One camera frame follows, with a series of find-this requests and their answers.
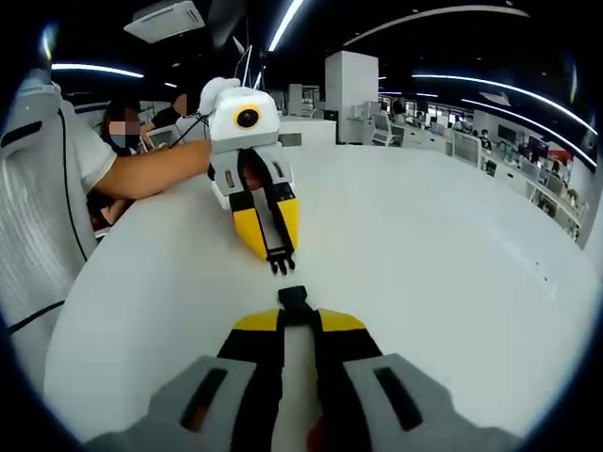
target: ceiling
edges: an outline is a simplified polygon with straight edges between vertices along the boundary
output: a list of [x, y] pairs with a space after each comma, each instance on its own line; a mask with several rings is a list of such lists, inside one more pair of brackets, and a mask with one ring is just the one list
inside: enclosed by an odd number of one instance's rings
[[[54, 61], [98, 64], [145, 76], [134, 79], [106, 73], [54, 73], [65, 93], [78, 93], [71, 97], [76, 104], [107, 100], [122, 93], [168, 100], [180, 90], [199, 89], [213, 76], [234, 73], [239, 53], [233, 40], [221, 48], [212, 43], [212, 37], [223, 28], [223, 18], [201, 30], [148, 44], [122, 29], [137, 10], [152, 1], [124, 0], [119, 8], [94, 9], [84, 3], [75, 3], [60, 18]], [[580, 22], [573, 18], [562, 21], [564, 16], [554, 15], [551, 7], [542, 11], [530, 3], [305, 0], [276, 51], [267, 53], [290, 0], [195, 0], [205, 19], [212, 8], [219, 7], [222, 16], [226, 11], [227, 16], [234, 17], [234, 36], [245, 47], [248, 43], [253, 45], [253, 78], [261, 66], [266, 67], [266, 89], [284, 88], [289, 83], [324, 86], [325, 57], [348, 50], [379, 58], [380, 75], [386, 77], [380, 83], [383, 90], [401, 91], [410, 97], [415, 92], [435, 93], [440, 102], [452, 105], [458, 105], [463, 97], [488, 103], [480, 91], [500, 93], [500, 89], [467, 82], [418, 80], [412, 74], [476, 77], [536, 92], [589, 121], [593, 106], [587, 101], [591, 97], [586, 85], [577, 83], [576, 92], [572, 92], [577, 49], [583, 51], [584, 47], [579, 45], [583, 44], [579, 40], [583, 34]], [[390, 26], [345, 45], [372, 28], [399, 18], [440, 8], [475, 6], [518, 9], [529, 17], [484, 10], [435, 14]], [[94, 20], [86, 20], [92, 15]], [[577, 74], [577, 81], [581, 81], [579, 65]], [[179, 88], [168, 88], [164, 82]], [[581, 142], [585, 129], [580, 124], [524, 95], [505, 93], [512, 105], [509, 108], [516, 113], [573, 142]]]

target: desk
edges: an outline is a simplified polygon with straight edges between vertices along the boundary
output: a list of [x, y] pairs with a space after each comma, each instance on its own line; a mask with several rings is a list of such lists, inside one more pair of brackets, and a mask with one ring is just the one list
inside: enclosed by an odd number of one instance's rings
[[[576, 208], [572, 207], [569, 202], [560, 197], [559, 195], [553, 193], [546, 186], [543, 186], [538, 182], [538, 180], [529, 177], [525, 172], [519, 169], [516, 165], [509, 164], [500, 154], [496, 152], [488, 153], [484, 150], [481, 151], [481, 159], [489, 160], [497, 164], [497, 170], [503, 169], [505, 171], [510, 171], [513, 174], [513, 177], [519, 178], [520, 180], [525, 181], [535, 190], [538, 190], [545, 194], [548, 198], [550, 198], [558, 207], [560, 207], [565, 214], [572, 219], [576, 223], [578, 227], [580, 227], [579, 221], [579, 212]], [[528, 198], [532, 200], [534, 197], [534, 192], [528, 195]]]
[[[383, 353], [444, 384], [460, 414], [527, 435], [596, 319], [601, 284], [586, 255], [530, 203], [444, 154], [287, 152], [301, 205], [295, 272], [274, 276], [254, 257], [205, 177], [136, 202], [57, 322], [44, 395], [58, 417], [83, 441], [130, 426], [242, 316], [304, 284], [311, 305], [356, 315]], [[318, 416], [309, 338], [285, 336], [273, 450], [305, 451]]]

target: ceiling light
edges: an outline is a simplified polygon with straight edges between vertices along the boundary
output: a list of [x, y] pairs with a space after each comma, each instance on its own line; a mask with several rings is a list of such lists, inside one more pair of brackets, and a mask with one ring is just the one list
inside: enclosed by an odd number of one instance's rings
[[530, 124], [534, 124], [535, 126], [540, 127], [541, 129], [545, 130], [546, 132], [548, 132], [553, 137], [557, 137], [558, 139], [560, 139], [561, 141], [563, 141], [565, 144], [568, 144], [569, 146], [571, 146], [572, 149], [574, 149], [574, 151], [576, 151], [577, 153], [579, 153], [580, 155], [582, 155], [591, 165], [593, 165], [596, 168], [596, 162], [591, 157], [589, 157], [586, 153], [584, 153], [584, 151], [581, 148], [579, 148], [578, 146], [576, 146], [574, 143], [570, 142], [567, 138], [562, 137], [557, 132], [553, 132], [548, 127], [544, 127], [542, 124], [540, 124], [540, 123], [538, 123], [536, 121], [529, 120], [528, 118], [525, 118], [525, 117], [523, 117], [521, 115], [518, 115], [517, 113], [513, 113], [512, 111], [505, 110], [503, 108], [498, 108], [497, 106], [488, 105], [488, 104], [482, 104], [481, 102], [469, 101], [467, 99], [461, 99], [461, 100], [463, 102], [468, 102], [470, 104], [487, 106], [488, 108], [493, 108], [494, 110], [498, 110], [498, 111], [501, 111], [501, 112], [506, 113], [508, 115], [515, 116], [516, 118], [519, 118], [520, 120], [527, 121]]
[[295, 16], [295, 13], [298, 12], [298, 9], [302, 5], [302, 3], [303, 0], [293, 0], [293, 2], [291, 2], [291, 5], [289, 6], [289, 9], [285, 14], [285, 17], [281, 21], [278, 30], [276, 30], [276, 33], [272, 38], [272, 43], [270, 44], [270, 47], [268, 49], [269, 52], [274, 52], [276, 46], [279, 45], [279, 40], [281, 40], [281, 37], [285, 33], [286, 28], [289, 26], [289, 23], [293, 19], [293, 16]]
[[253, 89], [257, 89], [260, 86], [260, 80], [262, 80], [262, 73], [259, 73], [257, 75], [257, 78], [255, 79], [255, 83], [253, 84]]
[[141, 73], [131, 73], [121, 69], [106, 68], [105, 66], [93, 66], [91, 64], [67, 64], [55, 63], [52, 66], [53, 71], [96, 71], [99, 73], [118, 73], [119, 75], [127, 75], [128, 77], [142, 78]]
[[539, 94], [536, 94], [535, 92], [531, 92], [531, 91], [527, 91], [525, 89], [517, 88], [517, 87], [514, 87], [512, 85], [505, 85], [504, 83], [493, 82], [491, 80], [481, 80], [480, 78], [461, 77], [459, 75], [436, 75], [436, 74], [429, 74], [429, 73], [416, 73], [416, 74], [413, 75], [413, 77], [414, 78], [446, 78], [446, 79], [451, 79], [451, 80], [464, 80], [466, 82], [484, 83], [486, 85], [493, 85], [495, 87], [501, 87], [501, 88], [506, 88], [506, 89], [511, 89], [513, 91], [521, 92], [522, 94], [526, 94], [526, 95], [528, 95], [530, 97], [533, 97], [534, 99], [538, 99], [539, 101], [544, 102], [545, 104], [549, 104], [551, 106], [554, 106], [555, 108], [557, 108], [558, 110], [562, 111], [567, 116], [569, 116], [570, 118], [572, 118], [574, 121], [577, 121], [580, 124], [582, 124], [584, 127], [586, 127], [587, 129], [589, 129], [595, 135], [598, 135], [598, 133], [596, 132], [596, 130], [593, 127], [591, 127], [588, 124], [588, 122], [586, 122], [585, 120], [583, 120], [582, 118], [580, 118], [578, 115], [572, 113], [567, 108], [565, 108], [565, 107], [563, 107], [563, 106], [561, 106], [559, 104], [555, 104], [550, 99], [547, 99], [546, 97], [543, 97], [543, 96], [541, 96]]

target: computer monitor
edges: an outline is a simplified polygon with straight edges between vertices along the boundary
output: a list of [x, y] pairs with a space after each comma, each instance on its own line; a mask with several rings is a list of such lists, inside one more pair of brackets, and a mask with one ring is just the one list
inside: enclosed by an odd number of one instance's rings
[[535, 136], [530, 135], [530, 140], [528, 141], [528, 149], [530, 149], [531, 151], [532, 159], [537, 157], [548, 157], [548, 145]]
[[375, 119], [375, 128], [377, 130], [384, 130], [385, 132], [389, 131], [387, 127], [387, 117], [385, 115], [373, 115]]
[[498, 137], [500, 139], [509, 141], [510, 143], [515, 143], [515, 141], [517, 140], [517, 133], [514, 130], [508, 129], [504, 125], [499, 125]]
[[180, 137], [180, 133], [175, 125], [169, 125], [168, 127], [154, 129], [147, 136], [154, 147], [159, 146], [161, 143], [167, 143], [168, 146], [171, 146]]

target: hair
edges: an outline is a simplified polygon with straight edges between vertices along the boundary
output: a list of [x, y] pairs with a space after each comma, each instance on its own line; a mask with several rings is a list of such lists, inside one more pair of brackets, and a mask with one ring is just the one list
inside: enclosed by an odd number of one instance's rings
[[109, 123], [112, 121], [125, 121], [125, 118], [123, 117], [123, 111], [126, 108], [139, 113], [140, 102], [135, 99], [112, 100], [106, 107], [105, 114], [103, 115], [103, 121], [101, 122], [101, 138], [106, 144], [113, 148], [113, 151], [115, 151], [117, 155], [128, 155], [129, 153], [124, 153], [124, 150], [113, 142], [113, 140], [111, 139], [111, 134], [109, 134]]

